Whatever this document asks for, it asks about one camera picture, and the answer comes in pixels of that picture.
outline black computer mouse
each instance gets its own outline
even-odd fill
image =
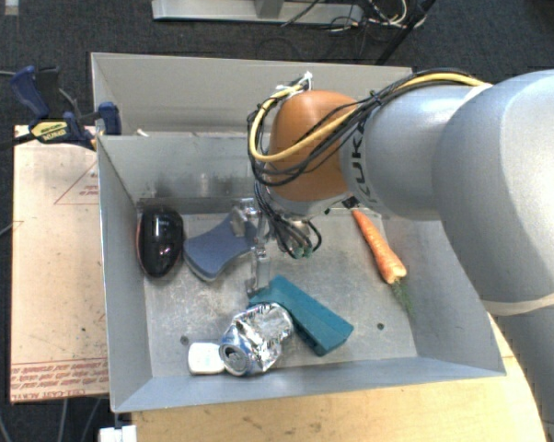
[[[144,272],[154,278],[165,276],[181,258],[183,220],[165,206],[146,207],[138,221],[136,249]]]

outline gray metal bin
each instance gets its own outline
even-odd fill
[[[252,196],[246,117],[275,85],[310,71],[320,88],[360,98],[409,70],[125,54],[92,58],[96,106],[113,101],[123,124],[121,136],[98,140],[112,411],[503,375],[487,312],[440,222],[372,216],[409,268],[409,319],[378,277],[352,216],[333,208],[315,221],[324,243],[311,259],[294,261],[270,246],[271,275],[283,275],[350,322],[349,340],[318,357],[294,337],[278,365],[254,378],[192,376],[186,342],[219,340],[246,307],[250,258],[212,284],[185,263],[152,280],[136,258],[140,208],[163,202],[183,215],[188,237],[205,232],[234,200]],[[149,137],[133,135],[137,129]]]

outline wooden board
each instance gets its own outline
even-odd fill
[[[140,442],[537,442],[532,393],[495,328],[507,375],[302,398],[133,413]]]
[[[31,142],[14,158],[10,400],[107,393],[97,155]]]

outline carrot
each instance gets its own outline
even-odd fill
[[[401,286],[401,279],[408,274],[408,270],[406,270],[398,255],[389,247],[379,229],[377,229],[365,213],[359,210],[352,210],[352,216],[361,229],[363,237],[375,257],[379,274],[388,285],[391,285],[394,295],[411,315],[412,305],[410,297],[405,287]]]
[[[352,216],[356,220],[367,244],[371,248],[377,263],[377,269],[388,285],[404,278],[408,271],[406,267],[389,247],[377,227],[371,222],[365,213],[352,210]]]

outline crushed can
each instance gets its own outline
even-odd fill
[[[294,333],[285,308],[262,303],[238,313],[220,342],[225,369],[237,377],[266,372],[281,356],[282,342]]]

